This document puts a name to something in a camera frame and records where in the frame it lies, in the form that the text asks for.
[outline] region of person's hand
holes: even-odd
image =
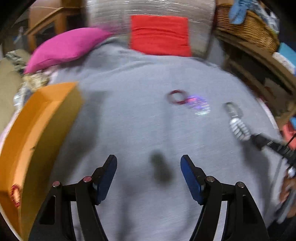
[[[290,189],[296,190],[296,177],[289,178],[288,175],[284,177],[283,185],[281,187],[281,193],[279,195],[280,202],[284,202],[289,196]],[[287,214],[287,218],[296,216],[296,203],[293,204],[290,211]]]

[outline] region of pillow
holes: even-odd
[[[34,51],[25,74],[78,59],[110,36],[100,28],[77,28],[54,36]]]
[[[131,16],[131,48],[152,55],[192,56],[188,19],[174,16]]]

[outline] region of red ring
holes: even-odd
[[[184,99],[181,100],[181,101],[176,101],[174,98],[173,98],[173,94],[176,94],[176,93],[180,93],[183,95]],[[168,101],[171,102],[172,104],[186,104],[187,103],[187,98],[188,98],[188,94],[186,91],[183,91],[183,90],[174,90],[174,91],[171,91],[170,93],[168,93]]]
[[[18,194],[19,194],[19,201],[17,201],[17,202],[15,201],[15,197],[14,197],[15,190],[17,190],[18,191]],[[11,187],[11,190],[10,190],[10,199],[13,202],[13,204],[15,205],[15,207],[19,207],[20,206],[20,196],[21,196],[20,187],[19,187],[18,184],[14,184]]]

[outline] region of bed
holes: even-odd
[[[242,181],[266,225],[273,220],[284,176],[270,190],[280,157],[238,142],[223,104],[233,101],[253,133],[280,139],[252,92],[235,76],[194,58],[152,56],[129,49],[112,37],[82,58],[61,64],[54,83],[78,81],[85,99],[55,162],[49,184],[76,183],[118,160],[107,198],[97,208],[109,241],[189,240],[201,206],[187,188],[180,158],[220,182]],[[166,94],[181,89],[207,99],[211,111],[196,116],[172,105]],[[222,236],[226,203],[215,240]],[[83,240],[72,205],[77,240]]]
[[[131,15],[169,15],[188,18],[192,53],[206,57],[214,20],[214,0],[88,0],[87,25],[111,31],[126,43],[131,32]]]

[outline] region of pink pillow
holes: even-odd
[[[110,36],[100,28],[78,28],[59,34],[34,51],[25,74],[78,59]]]

